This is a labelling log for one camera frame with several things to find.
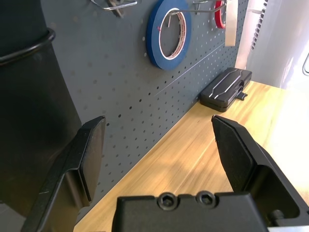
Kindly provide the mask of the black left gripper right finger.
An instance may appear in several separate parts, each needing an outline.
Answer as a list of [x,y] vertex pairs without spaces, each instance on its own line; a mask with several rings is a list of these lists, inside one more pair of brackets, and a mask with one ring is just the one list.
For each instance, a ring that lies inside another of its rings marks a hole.
[[307,226],[308,205],[270,154],[239,123],[218,115],[211,121],[233,191],[250,193],[268,226]]

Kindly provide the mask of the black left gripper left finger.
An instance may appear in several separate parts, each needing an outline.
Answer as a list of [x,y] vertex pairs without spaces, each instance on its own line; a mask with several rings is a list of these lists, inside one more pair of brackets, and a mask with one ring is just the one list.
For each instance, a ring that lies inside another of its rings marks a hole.
[[106,118],[82,125],[62,150],[23,224],[23,232],[71,232],[97,188]]

